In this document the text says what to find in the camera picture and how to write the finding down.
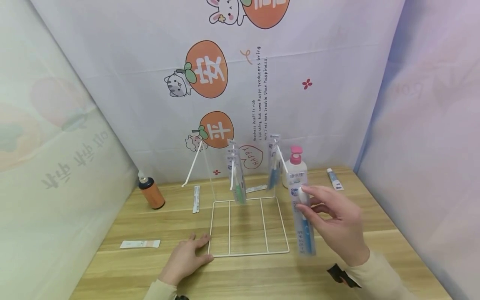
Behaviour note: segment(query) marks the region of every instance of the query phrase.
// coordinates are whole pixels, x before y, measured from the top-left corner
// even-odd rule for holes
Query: wrist
[[[370,258],[370,249],[367,245],[360,247],[355,253],[352,255],[348,255],[346,257],[342,257],[343,261],[349,267],[358,267],[365,264],[368,259]]]
[[[182,280],[182,278],[180,278],[178,275],[166,269],[162,270],[162,272],[158,275],[157,279],[163,283],[166,283],[174,287],[178,286],[180,281]]]

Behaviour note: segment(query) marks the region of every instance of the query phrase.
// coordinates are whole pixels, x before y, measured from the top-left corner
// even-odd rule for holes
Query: chinese character
[[[255,0],[255,9],[262,8],[262,6],[267,6],[272,4],[273,8],[277,6],[277,4],[285,4],[287,0]]]
[[[90,159],[90,161],[93,160],[93,149],[90,145],[87,145],[85,143],[83,143],[84,145],[84,148],[83,150],[81,150],[82,152],[80,153],[79,151],[75,151],[76,153],[76,156],[74,157],[74,159],[77,161],[78,163],[78,166],[81,166],[81,165],[84,165],[86,166],[86,161],[85,159]]]
[[[58,188],[59,183],[55,180],[58,178],[59,180],[63,180],[64,183],[67,183],[70,180],[70,166],[67,164],[58,163],[60,169],[55,171],[55,175],[50,173],[45,174],[47,180],[42,179],[42,182],[47,186],[47,190],[50,188]]]
[[[224,133],[231,131],[230,129],[224,129],[223,125],[222,125],[222,122],[218,122],[218,126],[216,126],[216,125],[210,126],[210,124],[207,124],[207,129],[208,129],[208,133],[211,134],[211,139],[212,140],[215,139],[215,138],[218,139],[220,136],[222,137],[222,140],[225,140]]]
[[[105,143],[105,140],[108,138],[108,133],[105,131],[102,131],[100,134],[96,133],[95,137],[93,138],[93,141],[96,143],[96,145],[99,148],[103,148],[103,144]]]
[[[223,77],[223,72],[220,69],[221,61],[222,61],[222,58],[219,56],[216,58],[216,62],[211,61],[208,55],[205,55],[205,59],[197,58],[197,69],[195,70],[195,74],[200,76],[201,84],[207,84],[207,83],[212,84],[213,83],[212,78],[218,79],[219,75],[222,78],[222,81],[225,81],[225,78]],[[205,71],[202,68],[203,62],[205,62],[205,67],[206,67]]]
[[[55,175],[52,175],[52,174],[48,173],[48,174],[45,174],[45,176],[47,177],[47,180],[42,179],[42,182],[47,186],[47,190],[49,188],[58,188],[59,187],[58,182],[55,180]]]

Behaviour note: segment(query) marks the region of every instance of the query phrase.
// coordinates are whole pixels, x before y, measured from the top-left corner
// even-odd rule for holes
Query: wooden table
[[[333,168],[345,190],[343,193],[363,209],[365,239],[375,251],[382,252],[400,274],[406,286],[419,299],[451,299],[429,269],[420,260],[386,213],[348,168]],[[309,184],[331,186],[325,170],[310,171]],[[266,183],[265,176],[246,179],[247,186]],[[193,186],[201,185],[200,213],[192,214]],[[217,200],[231,199],[227,179],[214,181]],[[151,210],[140,191],[133,191],[98,249],[71,299],[141,300],[155,280],[170,252],[191,232],[209,232],[213,195],[207,181],[160,186],[167,200],[159,211]],[[249,197],[269,195],[266,191]],[[299,257],[287,189],[278,187],[277,196],[287,230],[290,253],[267,256],[216,258],[211,264],[185,279],[179,294],[192,300],[222,299],[355,299],[352,290],[333,281],[326,272],[339,257],[317,233],[317,256]],[[285,249],[276,202],[263,201],[270,251]],[[264,251],[265,237],[258,201],[246,207],[232,205],[232,252]],[[158,249],[126,249],[123,240],[161,239]],[[228,209],[215,208],[211,251],[222,254],[228,244]]]

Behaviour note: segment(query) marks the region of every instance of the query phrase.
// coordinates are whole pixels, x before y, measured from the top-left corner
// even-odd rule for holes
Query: pump bottle
[[[303,149],[301,146],[294,145],[290,147],[290,160],[285,162],[285,166],[288,169],[290,174],[298,173],[298,172],[307,172],[307,165],[301,159],[301,154],[303,153]],[[283,174],[282,176],[282,184],[285,188],[288,188],[288,174]]]

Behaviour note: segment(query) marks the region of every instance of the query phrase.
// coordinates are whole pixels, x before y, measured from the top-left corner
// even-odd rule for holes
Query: wire frame
[[[264,206],[263,206],[263,203],[262,203],[262,199],[275,199],[275,201],[276,201],[276,205],[278,207],[278,212],[279,212],[279,215],[280,215],[280,220],[282,222],[283,235],[285,237],[285,244],[287,245],[287,250],[285,250],[285,251],[270,251],[269,248],[268,248],[268,235],[267,235],[267,230],[266,230],[266,226],[265,226]],[[210,236],[212,235],[212,230],[213,230],[213,216],[214,216],[214,212],[215,212],[215,204],[227,202],[228,203],[228,254],[214,255],[214,257],[256,256],[256,255],[284,254],[284,253],[289,253],[290,252],[290,245],[288,244],[287,232],[285,231],[285,224],[283,222],[282,210],[280,209],[280,203],[278,202],[278,198],[277,197],[261,197],[261,198],[248,198],[247,199],[247,201],[254,201],[254,200],[259,200],[260,201],[260,208],[261,208],[261,211],[262,211],[262,221],[263,221],[263,225],[264,225],[266,251],[265,252],[236,253],[236,254],[231,253],[231,245],[230,245],[230,241],[231,241],[231,205],[232,205],[232,202],[235,202],[235,200],[223,200],[223,201],[213,202],[212,218],[211,218],[211,221],[210,221]],[[210,242],[208,243],[207,254],[210,254],[210,243],[211,242],[212,241],[210,240]]]
[[[187,179],[185,180],[185,183],[182,185],[182,187],[187,185],[187,183],[190,179],[190,175],[192,174],[192,170],[193,170],[193,167],[194,167],[195,162],[197,160],[198,154],[200,153],[200,149],[205,150],[205,146],[204,146],[203,141],[200,141],[197,152],[195,153],[195,158],[193,159],[193,162],[192,162],[192,166],[190,167],[190,171],[188,172]],[[285,165],[285,161],[283,159],[282,153],[280,151],[280,147],[278,145],[277,145],[277,150],[278,150],[279,156],[281,157],[281,160],[282,160],[282,163],[283,163],[283,168],[284,168],[285,172],[288,174],[287,166]],[[253,200],[259,200],[260,201],[260,208],[261,208],[261,211],[262,211],[262,221],[263,221],[263,225],[264,225],[266,252],[231,254],[231,247],[230,247],[230,240],[231,240],[231,204],[232,204],[232,202],[235,202],[235,200],[221,200],[221,201],[216,200],[215,189],[213,187],[213,182],[212,182],[212,176],[211,176],[210,172],[208,171],[210,169],[210,164],[209,164],[208,158],[205,154],[205,151],[204,151],[204,158],[205,158],[206,172],[207,172],[207,175],[210,179],[210,187],[212,189],[212,194],[213,194],[213,199],[214,199],[213,206],[212,206],[212,218],[211,218],[211,221],[210,221],[210,235],[212,235],[212,229],[213,229],[213,215],[214,215],[214,211],[215,211],[215,204],[225,203],[225,202],[228,203],[228,254],[214,255],[214,257],[255,256],[255,255],[271,255],[271,254],[289,253],[290,252],[290,245],[288,244],[287,232],[285,231],[285,224],[283,222],[282,211],[280,209],[280,203],[278,202],[278,198],[276,197],[276,190],[274,189],[273,196],[260,197],[260,198],[247,198],[247,201],[253,201]],[[230,179],[231,179],[230,190],[232,190],[233,175],[231,176]],[[267,230],[266,230],[266,226],[265,226],[264,206],[263,206],[263,203],[262,203],[262,199],[275,199],[275,201],[276,201],[276,205],[278,207],[278,212],[279,212],[279,215],[280,215],[280,221],[282,222],[283,235],[285,237],[285,244],[287,245],[287,250],[285,250],[285,251],[269,251],[268,236],[267,236]],[[208,243],[208,252],[207,252],[208,254],[210,254],[210,244],[211,244],[211,241]]]

